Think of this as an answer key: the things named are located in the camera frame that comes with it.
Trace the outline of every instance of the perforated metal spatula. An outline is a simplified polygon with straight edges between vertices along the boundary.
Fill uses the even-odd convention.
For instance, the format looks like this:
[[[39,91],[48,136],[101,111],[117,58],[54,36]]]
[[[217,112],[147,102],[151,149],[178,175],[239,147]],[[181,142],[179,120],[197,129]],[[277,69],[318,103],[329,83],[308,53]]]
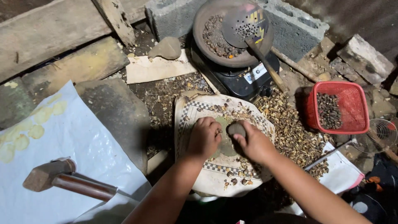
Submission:
[[[287,93],[289,88],[256,46],[257,43],[263,41],[268,30],[268,24],[268,18],[260,6],[255,3],[246,3],[229,10],[224,16],[222,35],[229,44],[235,47],[249,47],[259,61],[263,63],[280,91]]]

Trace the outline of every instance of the hammer handle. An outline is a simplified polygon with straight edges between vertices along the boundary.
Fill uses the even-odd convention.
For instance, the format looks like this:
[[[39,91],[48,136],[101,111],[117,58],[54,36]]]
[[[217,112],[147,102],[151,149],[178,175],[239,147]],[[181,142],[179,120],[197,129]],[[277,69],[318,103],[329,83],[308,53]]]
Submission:
[[[51,184],[55,187],[63,188],[65,190],[106,202],[115,196],[117,190],[117,187],[109,187],[66,174],[56,176]]]

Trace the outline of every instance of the right hand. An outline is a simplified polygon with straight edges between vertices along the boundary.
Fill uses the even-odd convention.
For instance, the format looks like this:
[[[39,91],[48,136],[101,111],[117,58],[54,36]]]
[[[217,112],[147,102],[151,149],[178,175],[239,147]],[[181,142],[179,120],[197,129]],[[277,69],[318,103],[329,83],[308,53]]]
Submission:
[[[243,152],[249,159],[256,163],[267,165],[279,153],[269,138],[248,121],[238,121],[246,130],[246,139],[240,134],[234,134],[234,139],[242,147]]]

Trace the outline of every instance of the red basket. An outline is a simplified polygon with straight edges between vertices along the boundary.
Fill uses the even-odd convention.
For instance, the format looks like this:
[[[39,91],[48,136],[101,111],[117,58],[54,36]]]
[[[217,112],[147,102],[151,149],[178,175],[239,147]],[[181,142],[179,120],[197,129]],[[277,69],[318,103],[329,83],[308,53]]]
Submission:
[[[324,129],[319,123],[317,93],[336,95],[343,125],[339,129]],[[365,93],[358,84],[350,82],[318,82],[307,99],[307,124],[329,134],[363,134],[369,129]]]

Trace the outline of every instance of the metal rod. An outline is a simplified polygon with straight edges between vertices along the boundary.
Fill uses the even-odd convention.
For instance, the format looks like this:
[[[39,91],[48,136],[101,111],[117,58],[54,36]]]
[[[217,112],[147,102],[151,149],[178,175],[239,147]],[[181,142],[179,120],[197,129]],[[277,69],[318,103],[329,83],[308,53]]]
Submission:
[[[103,201],[109,201],[116,194],[117,187],[109,187],[71,175],[60,174],[51,183],[55,187],[73,191]]]
[[[342,147],[345,147],[346,145],[350,144],[353,140],[349,140],[346,143],[343,143],[342,145],[340,145],[339,147],[333,149],[332,151],[330,151],[328,154],[322,156],[321,158],[319,158],[317,161],[313,162],[312,164],[304,167],[305,171],[310,170],[311,168],[313,168],[314,166],[316,166],[318,163],[322,162],[324,159],[328,158],[329,156],[331,156],[332,154],[334,154],[335,152],[337,152],[339,149],[341,149]]]

